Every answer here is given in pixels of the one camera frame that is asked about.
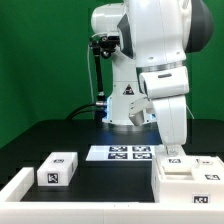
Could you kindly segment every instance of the black cable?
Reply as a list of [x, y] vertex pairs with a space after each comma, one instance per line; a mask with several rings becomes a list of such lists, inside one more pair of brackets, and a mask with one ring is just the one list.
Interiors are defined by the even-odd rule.
[[90, 104], [85, 104], [81, 107], [78, 107], [77, 109], [75, 109], [72, 113], [70, 113], [67, 117], [66, 120], [72, 120], [72, 118], [74, 117], [75, 114], [77, 114], [80, 110], [87, 108], [87, 107], [92, 107], [92, 106], [96, 106], [96, 103], [90, 103]]
[[73, 118], [79, 114], [83, 113], [94, 113], [94, 112], [104, 112], [104, 110], [84, 110], [84, 111], [79, 111], [73, 115]]

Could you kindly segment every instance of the black table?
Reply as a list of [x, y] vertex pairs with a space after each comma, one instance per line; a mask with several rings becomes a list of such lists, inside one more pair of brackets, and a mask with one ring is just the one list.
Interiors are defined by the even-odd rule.
[[[23, 201], [153, 202], [150, 161], [86, 161], [91, 145], [158, 145], [157, 129], [122, 133], [97, 128], [93, 120], [48, 120], [0, 150], [0, 188], [23, 167], [35, 174], [51, 152], [78, 152], [79, 166], [68, 187], [38, 187]], [[224, 122], [189, 120], [184, 150], [224, 160]]]

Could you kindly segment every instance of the white block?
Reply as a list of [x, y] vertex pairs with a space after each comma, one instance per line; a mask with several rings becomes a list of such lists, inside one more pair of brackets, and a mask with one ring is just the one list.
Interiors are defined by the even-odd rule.
[[37, 171], [38, 186], [68, 186], [78, 166], [76, 152], [53, 152]]
[[0, 191], [1, 202], [19, 202], [34, 183], [34, 169], [23, 168], [19, 173]]
[[151, 183], [156, 202], [224, 202], [224, 164], [218, 157], [168, 157], [157, 150]]

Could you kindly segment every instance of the green backdrop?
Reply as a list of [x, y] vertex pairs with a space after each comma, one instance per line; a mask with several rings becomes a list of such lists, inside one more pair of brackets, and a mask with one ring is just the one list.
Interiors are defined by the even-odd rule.
[[[40, 120], [63, 119], [91, 101], [86, 60], [91, 13], [115, 2], [120, 1], [0, 0], [0, 146]], [[205, 2], [215, 33], [202, 52], [188, 55], [187, 100], [196, 118], [223, 120], [224, 1]], [[109, 94], [110, 61], [102, 66]]]

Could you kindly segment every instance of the white cube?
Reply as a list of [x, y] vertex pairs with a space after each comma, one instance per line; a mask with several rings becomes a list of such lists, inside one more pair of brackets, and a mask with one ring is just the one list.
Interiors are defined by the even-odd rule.
[[76, 152], [53, 152], [37, 171], [38, 186], [68, 186], [78, 166]]

